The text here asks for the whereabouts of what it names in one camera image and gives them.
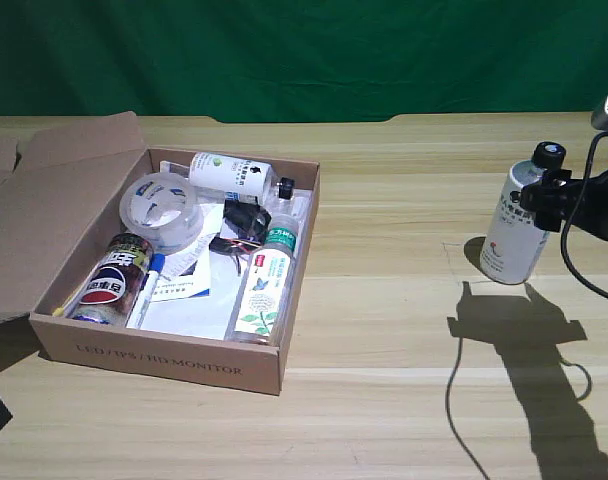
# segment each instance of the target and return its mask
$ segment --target white spray bottle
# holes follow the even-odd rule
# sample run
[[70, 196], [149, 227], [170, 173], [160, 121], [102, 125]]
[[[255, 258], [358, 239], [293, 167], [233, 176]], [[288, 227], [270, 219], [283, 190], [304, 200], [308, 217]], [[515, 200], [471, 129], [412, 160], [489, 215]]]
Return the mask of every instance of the white spray bottle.
[[511, 167], [480, 254], [480, 268], [496, 282], [525, 282], [549, 236], [533, 224], [533, 213], [520, 207], [522, 188], [537, 182], [545, 170], [562, 166], [566, 150], [554, 142], [541, 142], [530, 160]]

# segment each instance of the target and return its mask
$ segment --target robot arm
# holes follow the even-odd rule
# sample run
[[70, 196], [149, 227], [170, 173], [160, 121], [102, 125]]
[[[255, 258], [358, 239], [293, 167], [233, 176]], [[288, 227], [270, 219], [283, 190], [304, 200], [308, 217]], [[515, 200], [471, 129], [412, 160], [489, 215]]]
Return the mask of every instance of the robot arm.
[[[603, 131], [591, 145], [592, 163], [597, 142], [608, 136], [608, 96], [593, 112], [591, 124]], [[560, 231], [562, 220], [569, 220], [577, 205], [571, 223], [608, 242], [608, 170], [588, 179], [585, 187], [583, 183], [584, 179], [572, 179], [570, 170], [548, 170], [539, 182], [524, 187], [520, 205], [535, 213], [535, 226], [552, 232]]]

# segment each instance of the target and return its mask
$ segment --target green backdrop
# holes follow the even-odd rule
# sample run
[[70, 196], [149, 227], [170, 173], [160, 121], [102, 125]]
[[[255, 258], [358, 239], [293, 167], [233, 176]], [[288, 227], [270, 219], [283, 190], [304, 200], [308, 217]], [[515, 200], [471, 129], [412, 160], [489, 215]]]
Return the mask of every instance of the green backdrop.
[[608, 0], [0, 1], [0, 115], [589, 110]]

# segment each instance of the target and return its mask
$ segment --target cardboard box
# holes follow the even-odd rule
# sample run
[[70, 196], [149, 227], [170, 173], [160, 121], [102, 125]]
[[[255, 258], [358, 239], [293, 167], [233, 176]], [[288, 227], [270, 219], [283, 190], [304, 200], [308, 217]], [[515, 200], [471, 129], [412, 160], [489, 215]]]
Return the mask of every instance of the cardboard box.
[[286, 328], [272, 347], [50, 316], [123, 231], [125, 189], [162, 160], [190, 164], [193, 151], [147, 148], [127, 112], [37, 133], [12, 172], [14, 154], [13, 142], [0, 142], [0, 322], [28, 313], [54, 361], [279, 394], [317, 212], [317, 163], [245, 157], [313, 192]]

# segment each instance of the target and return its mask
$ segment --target black bottle cap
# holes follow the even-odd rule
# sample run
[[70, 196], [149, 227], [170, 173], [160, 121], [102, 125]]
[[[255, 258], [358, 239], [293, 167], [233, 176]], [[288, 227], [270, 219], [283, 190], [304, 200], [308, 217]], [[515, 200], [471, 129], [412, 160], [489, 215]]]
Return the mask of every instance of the black bottle cap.
[[559, 143], [540, 142], [535, 147], [531, 161], [546, 170], [556, 170], [562, 166], [566, 149]]
[[282, 177], [280, 183], [278, 183], [277, 196], [284, 200], [290, 200], [293, 196], [293, 189], [295, 188], [295, 180], [292, 178]]

